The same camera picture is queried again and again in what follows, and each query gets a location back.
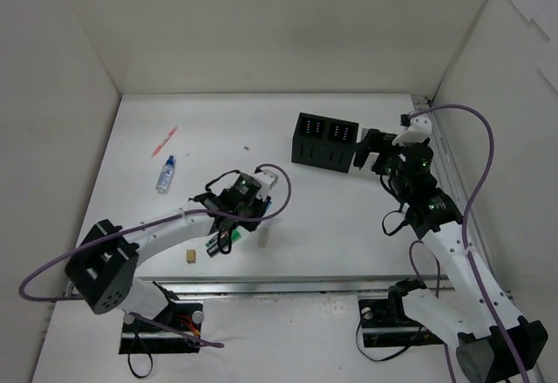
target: red marker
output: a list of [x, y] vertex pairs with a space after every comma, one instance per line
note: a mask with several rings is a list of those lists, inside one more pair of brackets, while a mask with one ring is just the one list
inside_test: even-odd
[[178, 126], [174, 126], [173, 129], [170, 132], [168, 132], [167, 137], [163, 139], [163, 141], [157, 146], [155, 150], [153, 150], [153, 153], [151, 154], [152, 158], [157, 156], [157, 154], [160, 152], [163, 146], [165, 146], [167, 142], [171, 139], [171, 137], [173, 137], [173, 134], [176, 133], [176, 130], [178, 130]]

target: plastic bottle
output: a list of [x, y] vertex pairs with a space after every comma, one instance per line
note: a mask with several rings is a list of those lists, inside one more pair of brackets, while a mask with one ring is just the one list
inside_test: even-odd
[[174, 162], [174, 156], [170, 155], [165, 163], [165, 166], [160, 171], [159, 180], [155, 186], [155, 189], [159, 192], [159, 194], [168, 193], [168, 189], [171, 186], [171, 181], [173, 180], [174, 175]]

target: black box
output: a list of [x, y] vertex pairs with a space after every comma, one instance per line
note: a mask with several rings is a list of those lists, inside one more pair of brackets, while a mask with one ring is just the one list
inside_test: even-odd
[[293, 134], [291, 161], [347, 173], [357, 133], [358, 123], [300, 113]]

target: white wall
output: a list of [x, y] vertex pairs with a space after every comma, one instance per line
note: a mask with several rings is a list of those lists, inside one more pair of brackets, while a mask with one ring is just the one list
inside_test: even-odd
[[432, 93], [484, 0], [71, 0], [124, 93]]
[[[536, 65], [547, 43], [509, 0], [489, 0], [436, 104], [468, 104], [493, 126], [493, 170], [474, 213], [500, 281], [527, 318], [547, 327], [541, 370], [550, 382], [558, 376], [558, 94]], [[441, 113], [471, 191], [486, 162], [484, 127], [468, 114]]]
[[0, 0], [0, 27], [0, 369], [24, 383], [48, 305], [17, 287], [75, 244], [119, 97], [67, 0]]

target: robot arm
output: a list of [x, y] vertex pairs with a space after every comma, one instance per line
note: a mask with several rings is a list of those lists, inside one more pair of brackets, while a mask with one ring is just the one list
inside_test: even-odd
[[[173, 316], [173, 294], [158, 286], [134, 276], [136, 269], [147, 259], [175, 245], [196, 237], [217, 233], [221, 253], [230, 252], [230, 240], [221, 236], [230, 236], [232, 229], [242, 226], [253, 231], [259, 222], [234, 221], [221, 216], [208, 214], [208, 210], [217, 210], [247, 218], [263, 217], [271, 199], [269, 191], [277, 183], [277, 175], [262, 170], [248, 175], [232, 171], [239, 176], [235, 184], [215, 195], [210, 188], [214, 181], [206, 186], [206, 193], [197, 195], [172, 214], [182, 214], [174, 222], [164, 222], [159, 226], [141, 230], [126, 238], [112, 239], [90, 250], [74, 255], [65, 267], [65, 274], [76, 289], [90, 305], [93, 312], [103, 314], [113, 309], [132, 311], [139, 315], [168, 323]], [[148, 224], [169, 214], [162, 215]], [[109, 220], [103, 220], [93, 226], [82, 242], [88, 243], [102, 236], [110, 235], [122, 229]]]
[[528, 322], [512, 304], [476, 248], [462, 244], [462, 215], [430, 174], [430, 120], [425, 115], [403, 115], [401, 121], [406, 129], [400, 135], [369, 130], [357, 145], [353, 164], [362, 168], [369, 153], [378, 154], [371, 170], [380, 179], [388, 178], [385, 188], [400, 203], [403, 224], [410, 225], [438, 258], [464, 310], [455, 311], [442, 303], [419, 280], [404, 280], [389, 290], [391, 314], [400, 323], [416, 320], [455, 349], [459, 366], [471, 382], [496, 382], [517, 374], [517, 365], [473, 275], [468, 259], [472, 256], [493, 307], [530, 370], [548, 339], [547, 332], [540, 321]]

